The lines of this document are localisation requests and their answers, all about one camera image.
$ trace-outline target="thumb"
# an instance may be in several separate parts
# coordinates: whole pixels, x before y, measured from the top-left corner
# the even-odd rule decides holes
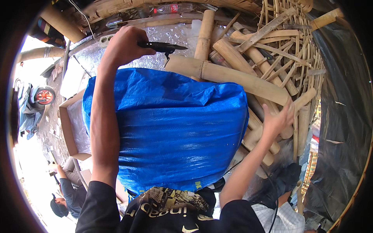
[[[152,48],[143,48],[142,49],[142,53],[144,55],[155,55],[156,54],[156,51]]]
[[[262,105],[264,110],[264,117],[267,118],[268,116],[271,116],[271,112],[269,111],[269,107],[266,104]]]

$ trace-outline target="dirt ground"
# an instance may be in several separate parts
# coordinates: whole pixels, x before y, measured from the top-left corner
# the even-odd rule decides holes
[[[53,81],[52,76],[47,78],[47,85],[53,87],[56,98],[51,105],[46,107],[36,133],[38,141],[43,147],[44,156],[47,160],[52,162],[54,161],[52,158],[53,155],[58,164],[62,164],[69,157],[62,132],[61,121],[59,120],[59,105],[63,102],[63,97],[60,95],[61,84],[62,73],[58,74],[55,81]]]

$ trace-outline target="motorcycle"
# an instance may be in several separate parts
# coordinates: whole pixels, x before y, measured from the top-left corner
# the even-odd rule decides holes
[[[51,86],[33,86],[19,79],[15,81],[14,90],[19,106],[18,132],[22,137],[27,132],[29,140],[37,132],[45,107],[54,102],[56,93]]]

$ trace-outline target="t-shirt sleeve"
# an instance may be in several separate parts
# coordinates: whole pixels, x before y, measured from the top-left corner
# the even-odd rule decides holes
[[[264,233],[258,217],[246,200],[234,200],[227,203],[220,213],[220,221],[227,232]]]
[[[71,181],[66,178],[60,178],[60,183],[63,197],[66,202],[73,203],[76,196],[76,190],[72,187]]]
[[[91,181],[75,232],[114,232],[119,223],[115,190],[100,181]]]

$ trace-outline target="plaid shirt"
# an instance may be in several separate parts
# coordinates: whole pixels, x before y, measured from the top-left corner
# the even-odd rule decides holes
[[[264,231],[268,233],[276,211],[262,204],[255,204],[251,207],[259,218]],[[277,211],[271,233],[303,233],[304,228],[304,217],[295,212],[288,202],[285,202]]]

